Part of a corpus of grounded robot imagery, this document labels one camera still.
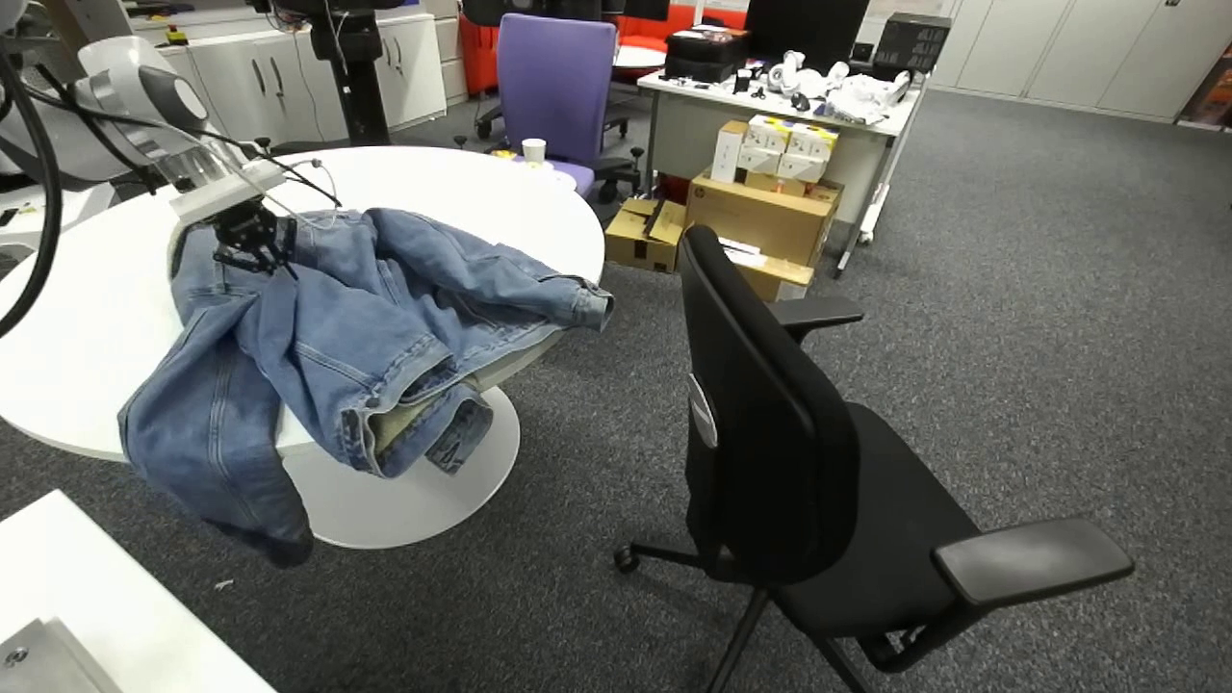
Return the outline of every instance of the chair caster wheel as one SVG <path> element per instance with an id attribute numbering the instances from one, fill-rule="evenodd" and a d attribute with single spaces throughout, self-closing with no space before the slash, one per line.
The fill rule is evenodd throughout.
<path id="1" fill-rule="evenodd" d="M 617 551 L 611 558 L 617 558 L 617 570 L 621 570 L 621 573 L 633 573 L 633 570 L 639 570 L 639 562 L 644 562 L 639 555 L 633 555 L 633 546 Z"/>

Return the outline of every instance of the chair seat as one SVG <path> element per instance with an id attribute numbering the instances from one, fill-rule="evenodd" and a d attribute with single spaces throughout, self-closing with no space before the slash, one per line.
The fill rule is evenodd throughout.
<path id="1" fill-rule="evenodd" d="M 870 410 L 857 431 L 857 520 L 847 555 L 820 576 L 775 589 L 777 607 L 811 638 L 874 635 L 934 619 L 957 605 L 931 546 L 979 535 L 915 451 Z"/>
<path id="2" fill-rule="evenodd" d="M 589 186 L 593 186 L 593 170 L 589 170 L 589 166 L 572 166 L 572 163 L 555 163 L 555 159 L 552 159 L 552 170 L 572 176 L 572 193 L 576 193 L 576 197 L 587 197 Z"/>

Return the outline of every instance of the chair backrest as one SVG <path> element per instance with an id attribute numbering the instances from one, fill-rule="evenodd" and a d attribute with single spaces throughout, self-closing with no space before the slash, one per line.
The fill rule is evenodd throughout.
<path id="1" fill-rule="evenodd" d="M 617 27 L 587 21 L 499 21 L 499 108 L 513 143 L 548 140 L 548 159 L 593 166 L 606 145 Z"/>
<path id="2" fill-rule="evenodd" d="M 707 227 L 682 240 L 692 357 L 689 531 L 716 576 L 801 583 L 856 531 L 857 435 Z"/>

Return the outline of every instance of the table pedestal base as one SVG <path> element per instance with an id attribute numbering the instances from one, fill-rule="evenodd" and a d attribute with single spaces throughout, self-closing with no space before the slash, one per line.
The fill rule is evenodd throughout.
<path id="1" fill-rule="evenodd" d="M 321 445 L 285 451 L 313 535 L 330 546 L 386 551 L 452 531 L 506 487 L 520 451 L 520 421 L 499 390 L 485 393 L 493 431 L 457 472 L 420 458 L 399 479 L 370 479 L 340 467 Z"/>

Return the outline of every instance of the computer monitor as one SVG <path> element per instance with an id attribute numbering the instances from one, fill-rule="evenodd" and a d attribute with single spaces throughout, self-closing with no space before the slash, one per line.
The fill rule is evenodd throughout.
<path id="1" fill-rule="evenodd" d="M 847 63 L 866 8 L 870 0 L 751 0 L 748 54 L 780 63 L 784 52 L 801 52 L 803 67 L 828 72 Z"/>

